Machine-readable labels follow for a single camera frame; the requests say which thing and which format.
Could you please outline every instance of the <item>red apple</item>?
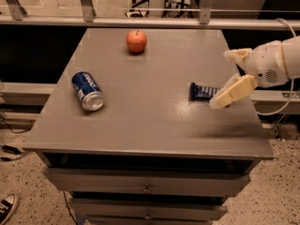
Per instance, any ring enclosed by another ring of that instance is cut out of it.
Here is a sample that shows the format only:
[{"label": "red apple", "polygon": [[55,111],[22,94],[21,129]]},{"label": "red apple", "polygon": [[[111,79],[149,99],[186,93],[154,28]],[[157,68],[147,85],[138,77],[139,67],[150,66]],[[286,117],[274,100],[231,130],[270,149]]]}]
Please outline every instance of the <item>red apple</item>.
[{"label": "red apple", "polygon": [[127,33],[126,44],[133,53],[141,53],[147,45],[147,36],[139,30],[132,30]]}]

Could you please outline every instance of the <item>shoe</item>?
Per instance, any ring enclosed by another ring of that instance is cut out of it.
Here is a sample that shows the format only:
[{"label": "shoe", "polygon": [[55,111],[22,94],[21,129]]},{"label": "shoe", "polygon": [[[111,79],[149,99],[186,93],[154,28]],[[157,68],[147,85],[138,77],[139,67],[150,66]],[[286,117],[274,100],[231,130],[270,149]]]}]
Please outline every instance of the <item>shoe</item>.
[{"label": "shoe", "polygon": [[0,202],[0,225],[4,225],[11,218],[19,204],[19,197],[15,194],[8,195]]}]

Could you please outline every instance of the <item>soda can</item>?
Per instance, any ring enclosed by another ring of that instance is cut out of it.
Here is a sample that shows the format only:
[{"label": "soda can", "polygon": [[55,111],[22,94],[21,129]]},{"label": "soda can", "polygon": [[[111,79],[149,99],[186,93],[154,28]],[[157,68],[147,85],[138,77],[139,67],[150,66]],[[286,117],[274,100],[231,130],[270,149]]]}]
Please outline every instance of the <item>soda can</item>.
[{"label": "soda can", "polygon": [[87,111],[100,109],[104,104],[104,94],[92,75],[85,71],[77,72],[72,78],[73,87],[82,107]]}]

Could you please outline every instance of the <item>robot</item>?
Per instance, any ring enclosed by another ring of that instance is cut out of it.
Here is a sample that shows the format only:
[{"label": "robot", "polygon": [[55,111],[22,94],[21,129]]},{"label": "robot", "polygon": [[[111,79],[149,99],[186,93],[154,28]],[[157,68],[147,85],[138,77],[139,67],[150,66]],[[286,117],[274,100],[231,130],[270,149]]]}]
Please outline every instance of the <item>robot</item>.
[{"label": "robot", "polygon": [[257,86],[268,88],[292,80],[292,91],[293,80],[300,78],[300,36],[282,42],[275,40],[254,50],[226,51],[224,57],[243,69],[246,75],[234,74],[210,99],[212,109],[227,107],[249,96]]}]

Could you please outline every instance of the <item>can lid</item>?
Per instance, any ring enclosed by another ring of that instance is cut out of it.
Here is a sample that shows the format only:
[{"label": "can lid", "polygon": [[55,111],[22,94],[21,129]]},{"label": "can lid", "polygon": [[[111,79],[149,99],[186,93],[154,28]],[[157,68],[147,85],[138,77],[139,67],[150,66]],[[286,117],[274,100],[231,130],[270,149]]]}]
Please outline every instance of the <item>can lid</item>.
[{"label": "can lid", "polygon": [[94,94],[86,97],[83,100],[83,108],[88,111],[95,111],[100,109],[104,104],[104,97],[99,94]]}]

